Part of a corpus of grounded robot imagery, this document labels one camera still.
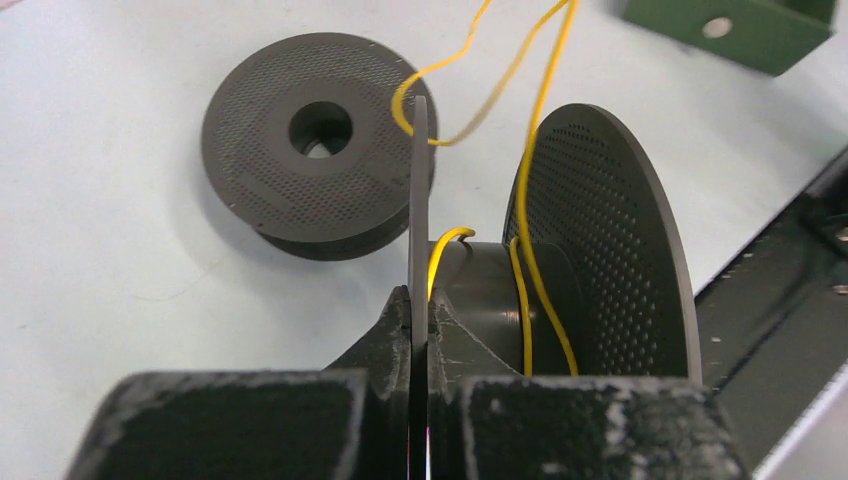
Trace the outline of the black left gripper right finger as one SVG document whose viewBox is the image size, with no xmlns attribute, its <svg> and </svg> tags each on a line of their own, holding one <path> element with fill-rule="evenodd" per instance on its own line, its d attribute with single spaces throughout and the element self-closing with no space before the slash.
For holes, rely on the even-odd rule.
<svg viewBox="0 0 848 480">
<path fill-rule="evenodd" d="M 524 377 L 430 304 L 434 479 L 746 479 L 729 421 L 679 378 Z"/>
</svg>

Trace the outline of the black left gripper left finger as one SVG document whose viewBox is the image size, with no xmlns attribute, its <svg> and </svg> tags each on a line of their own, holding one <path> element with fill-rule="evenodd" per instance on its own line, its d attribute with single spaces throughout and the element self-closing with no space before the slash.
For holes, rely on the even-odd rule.
<svg viewBox="0 0 848 480">
<path fill-rule="evenodd" d="M 404 479 L 410 298 L 317 371 L 148 371 L 104 398 L 71 479 Z"/>
</svg>

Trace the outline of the dark grey spool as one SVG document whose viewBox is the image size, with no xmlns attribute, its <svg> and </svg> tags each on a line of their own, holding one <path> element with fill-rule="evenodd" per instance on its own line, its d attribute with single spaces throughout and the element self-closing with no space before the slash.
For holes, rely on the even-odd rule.
<svg viewBox="0 0 848 480">
<path fill-rule="evenodd" d="M 391 100 L 413 74 L 371 39 L 307 33 L 234 68 L 201 129 L 218 198 L 275 247 L 319 261 L 362 257 L 407 228 L 412 141 Z"/>
<path fill-rule="evenodd" d="M 433 295 L 518 373 L 703 381 L 693 289 L 667 195 L 634 134 L 593 104 L 542 121 L 526 219 L 538 293 L 509 204 L 493 242 L 450 241 Z"/>
</svg>

